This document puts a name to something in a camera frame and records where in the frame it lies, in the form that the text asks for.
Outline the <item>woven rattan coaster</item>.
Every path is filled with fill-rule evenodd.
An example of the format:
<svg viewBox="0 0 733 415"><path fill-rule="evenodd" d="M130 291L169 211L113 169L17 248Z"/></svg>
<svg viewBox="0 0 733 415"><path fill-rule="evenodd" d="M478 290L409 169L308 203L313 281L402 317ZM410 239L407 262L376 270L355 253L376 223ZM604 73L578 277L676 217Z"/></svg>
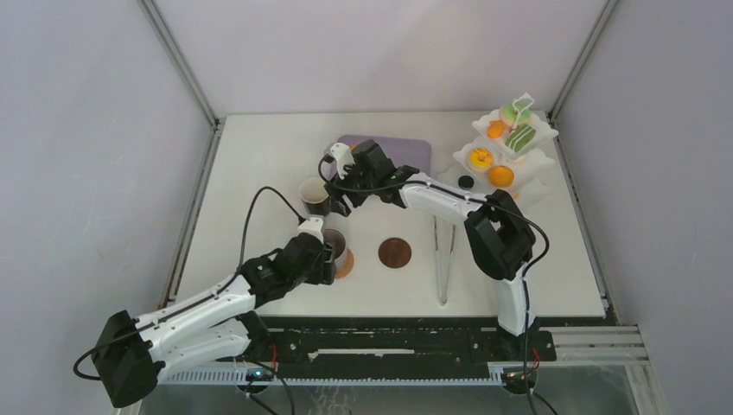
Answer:
<svg viewBox="0 0 733 415"><path fill-rule="evenodd" d="M354 268L354 254L350 249L346 250L346 253L343 256L344 263L341 268L339 268L335 274L336 279L341 279L346 277Z"/></svg>

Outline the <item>purple mug black handle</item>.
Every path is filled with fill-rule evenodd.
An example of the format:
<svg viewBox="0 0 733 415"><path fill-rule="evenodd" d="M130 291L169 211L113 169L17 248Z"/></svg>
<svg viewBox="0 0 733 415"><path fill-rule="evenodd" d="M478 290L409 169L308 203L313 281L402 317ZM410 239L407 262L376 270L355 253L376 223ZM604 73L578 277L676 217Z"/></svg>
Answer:
<svg viewBox="0 0 733 415"><path fill-rule="evenodd" d="M336 229L323 231L324 241L334 248L334 262L336 271L342 271L347 263L347 240L342 232Z"/></svg>

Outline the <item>black mug white inside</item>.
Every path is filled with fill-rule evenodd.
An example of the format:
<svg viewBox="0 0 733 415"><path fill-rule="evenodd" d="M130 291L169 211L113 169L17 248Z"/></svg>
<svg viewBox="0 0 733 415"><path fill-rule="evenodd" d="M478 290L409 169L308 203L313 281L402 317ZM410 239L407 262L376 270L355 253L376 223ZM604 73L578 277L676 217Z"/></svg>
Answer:
<svg viewBox="0 0 733 415"><path fill-rule="evenodd" d="M299 188L299 196L308 214L319 216L330 214L329 194L321 178L310 177L304 180Z"/></svg>

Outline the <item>dark wooden round coaster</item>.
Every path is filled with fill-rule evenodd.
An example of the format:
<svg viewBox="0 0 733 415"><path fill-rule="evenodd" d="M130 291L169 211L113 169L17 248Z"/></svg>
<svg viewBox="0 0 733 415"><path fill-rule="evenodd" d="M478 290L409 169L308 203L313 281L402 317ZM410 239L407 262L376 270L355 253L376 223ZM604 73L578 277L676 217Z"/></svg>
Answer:
<svg viewBox="0 0 733 415"><path fill-rule="evenodd" d="M411 256L411 246L404 239L389 238L379 245L379 261L388 268L400 269L405 267L411 261Z"/></svg>

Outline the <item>black sandwich cookie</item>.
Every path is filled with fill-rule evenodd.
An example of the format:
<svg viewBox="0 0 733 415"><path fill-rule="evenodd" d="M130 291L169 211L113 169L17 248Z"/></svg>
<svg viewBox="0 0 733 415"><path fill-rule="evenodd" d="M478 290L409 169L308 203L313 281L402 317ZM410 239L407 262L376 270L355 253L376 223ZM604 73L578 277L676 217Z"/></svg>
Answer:
<svg viewBox="0 0 733 415"><path fill-rule="evenodd" d="M475 179L472 176L460 176L457 184L461 189L471 190L475 185Z"/></svg>

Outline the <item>yellow frosted donut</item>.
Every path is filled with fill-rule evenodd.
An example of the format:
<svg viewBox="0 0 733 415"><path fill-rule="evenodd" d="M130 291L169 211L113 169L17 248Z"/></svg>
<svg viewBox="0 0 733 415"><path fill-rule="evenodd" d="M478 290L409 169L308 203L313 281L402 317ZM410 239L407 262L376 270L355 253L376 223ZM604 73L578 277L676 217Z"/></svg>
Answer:
<svg viewBox="0 0 733 415"><path fill-rule="evenodd" d="M474 148L467 156L467 166L475 173L487 173L494 166L494 155L487 148Z"/></svg>

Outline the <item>steel white serving tongs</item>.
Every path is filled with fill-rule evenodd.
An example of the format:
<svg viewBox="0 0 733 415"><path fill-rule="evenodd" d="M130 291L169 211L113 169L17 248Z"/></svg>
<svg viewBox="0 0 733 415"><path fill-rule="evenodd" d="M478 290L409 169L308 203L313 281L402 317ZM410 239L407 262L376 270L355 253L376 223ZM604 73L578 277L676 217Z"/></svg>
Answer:
<svg viewBox="0 0 733 415"><path fill-rule="evenodd" d="M440 306L445 306L449 300L449 281L455 262L457 226L436 216L432 218L432 222L437 301Z"/></svg>

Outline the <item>orange egg tart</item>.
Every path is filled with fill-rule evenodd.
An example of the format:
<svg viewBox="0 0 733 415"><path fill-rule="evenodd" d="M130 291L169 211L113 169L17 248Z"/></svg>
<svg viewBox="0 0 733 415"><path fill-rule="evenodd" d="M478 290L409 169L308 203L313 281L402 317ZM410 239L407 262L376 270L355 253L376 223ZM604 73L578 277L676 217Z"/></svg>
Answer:
<svg viewBox="0 0 733 415"><path fill-rule="evenodd" d="M497 165L488 171L488 180L496 188L509 188L514 179L514 172L507 166Z"/></svg>

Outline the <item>orange bear cookie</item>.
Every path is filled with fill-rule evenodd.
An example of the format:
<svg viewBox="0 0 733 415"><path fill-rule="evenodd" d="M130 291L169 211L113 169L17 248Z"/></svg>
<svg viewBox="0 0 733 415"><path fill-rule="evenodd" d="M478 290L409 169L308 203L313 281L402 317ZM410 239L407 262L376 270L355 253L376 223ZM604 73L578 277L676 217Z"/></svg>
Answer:
<svg viewBox="0 0 733 415"><path fill-rule="evenodd" d="M491 139L499 139L507 131L507 125L499 120L493 120L487 128L487 136Z"/></svg>

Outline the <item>white three tier stand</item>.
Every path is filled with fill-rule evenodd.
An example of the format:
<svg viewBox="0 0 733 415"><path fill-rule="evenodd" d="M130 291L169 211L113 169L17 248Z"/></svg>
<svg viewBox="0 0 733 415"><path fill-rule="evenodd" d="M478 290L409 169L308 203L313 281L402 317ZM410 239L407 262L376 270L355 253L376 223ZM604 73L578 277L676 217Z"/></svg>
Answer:
<svg viewBox="0 0 733 415"><path fill-rule="evenodd" d="M506 104L517 102L528 104L532 111L535 99L529 93L524 93L517 99L513 99ZM505 141L509 134L518 126L507 127L507 131L499 139L491 139L487 136L489 123L493 120L500 119L500 108L472 122L473 128L477 131L477 137L453 153L455 163L448 170L439 174L437 180L452 187L459 188L457 180L460 176L472 176L475 179L475 185L471 190L467 191L479 194L491 194L495 190L503 190L511 196L512 194L519 193L519 199L515 200L516 203L520 208L529 208L550 194L549 187L541 182L541 178L552 168L555 161L547 156L540 147L555 138L558 135L558 131L553 129L548 122L544 121L538 114L532 111L532 115L527 124L535 128L537 134L532 142L521 152L515 153L505 146ZM469 170L467 156L474 148L489 149L494 155L494 166L503 165L510 168L515 174L513 185L509 188L496 188L489 182L488 173L479 174Z"/></svg>

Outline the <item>green striped cake slice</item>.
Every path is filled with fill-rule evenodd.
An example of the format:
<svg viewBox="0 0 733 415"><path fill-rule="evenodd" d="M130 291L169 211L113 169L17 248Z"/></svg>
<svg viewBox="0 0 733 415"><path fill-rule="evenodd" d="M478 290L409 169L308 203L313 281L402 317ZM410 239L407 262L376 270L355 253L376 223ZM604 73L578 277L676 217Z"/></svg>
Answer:
<svg viewBox="0 0 733 415"><path fill-rule="evenodd" d="M515 153L519 153L532 142L536 134L537 130L529 124L519 125L509 134L505 146Z"/></svg>

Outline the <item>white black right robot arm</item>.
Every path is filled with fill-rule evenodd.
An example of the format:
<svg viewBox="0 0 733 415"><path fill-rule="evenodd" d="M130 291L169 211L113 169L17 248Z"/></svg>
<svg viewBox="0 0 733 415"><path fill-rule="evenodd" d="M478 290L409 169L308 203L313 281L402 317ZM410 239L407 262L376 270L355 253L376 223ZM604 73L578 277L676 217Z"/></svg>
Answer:
<svg viewBox="0 0 733 415"><path fill-rule="evenodd" d="M326 178L333 211L348 215L371 196L385 204L432 214L467 235L478 269L494 281L499 304L500 351L520 360L534 346L533 325L525 275L531 267L536 229L504 190L477 194L439 182L421 170L396 166L374 140L355 148L334 143L322 162L335 166Z"/></svg>

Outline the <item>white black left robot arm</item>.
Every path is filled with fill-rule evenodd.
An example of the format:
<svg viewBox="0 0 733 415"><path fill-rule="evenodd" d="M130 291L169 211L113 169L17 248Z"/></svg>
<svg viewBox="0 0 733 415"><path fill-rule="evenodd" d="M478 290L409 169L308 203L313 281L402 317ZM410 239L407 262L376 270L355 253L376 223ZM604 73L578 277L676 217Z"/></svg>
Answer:
<svg viewBox="0 0 733 415"><path fill-rule="evenodd" d="M255 310L300 284L330 285L335 274L334 243L300 233L181 303L137 317L126 310L110 316L90 357L112 406L132 405L203 363L242 354L264 358L271 339Z"/></svg>

